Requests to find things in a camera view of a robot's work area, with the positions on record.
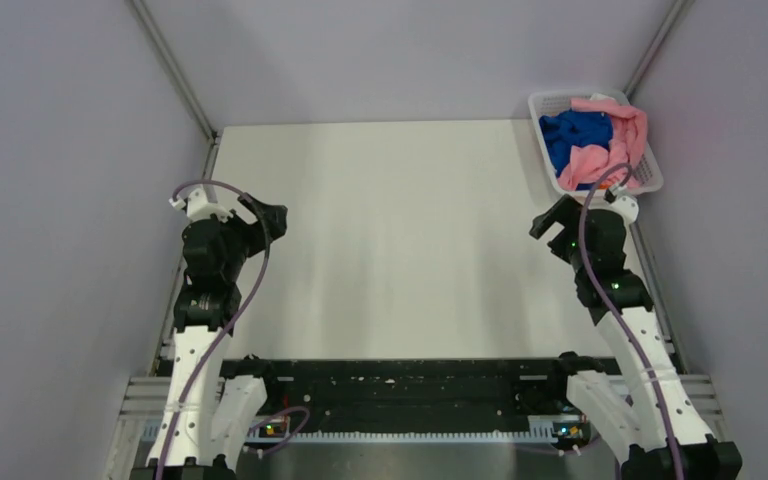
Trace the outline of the blue t shirt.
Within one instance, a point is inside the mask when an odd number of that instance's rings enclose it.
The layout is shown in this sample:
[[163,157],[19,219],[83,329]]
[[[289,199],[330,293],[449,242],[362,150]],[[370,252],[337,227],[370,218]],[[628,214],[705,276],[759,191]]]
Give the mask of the blue t shirt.
[[541,116],[538,126],[557,177],[569,165],[573,147],[607,148],[613,137],[610,117],[602,112],[567,109],[554,116]]

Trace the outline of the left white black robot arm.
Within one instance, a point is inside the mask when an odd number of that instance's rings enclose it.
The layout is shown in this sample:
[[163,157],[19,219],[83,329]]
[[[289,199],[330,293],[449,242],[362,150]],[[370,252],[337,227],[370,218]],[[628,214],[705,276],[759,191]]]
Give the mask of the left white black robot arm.
[[177,187],[170,205],[188,223],[181,238],[184,280],[173,305],[172,371],[157,437],[132,479],[233,479],[257,413],[279,404],[280,386],[263,375],[222,379],[235,325],[252,303],[271,246],[288,228],[288,209],[227,185],[244,220],[209,192],[212,181]]

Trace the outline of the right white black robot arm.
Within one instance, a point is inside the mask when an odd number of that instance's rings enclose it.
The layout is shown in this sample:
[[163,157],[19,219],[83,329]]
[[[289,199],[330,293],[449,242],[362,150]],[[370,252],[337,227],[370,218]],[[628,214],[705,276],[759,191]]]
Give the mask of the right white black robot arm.
[[574,274],[578,301],[612,352],[628,390],[620,395],[592,357],[561,354],[546,397],[560,412],[581,412],[614,454],[622,479],[735,479],[743,458],[698,413],[666,348],[645,282],[625,265],[630,196],[592,208],[562,196],[532,221],[530,235],[549,241]]

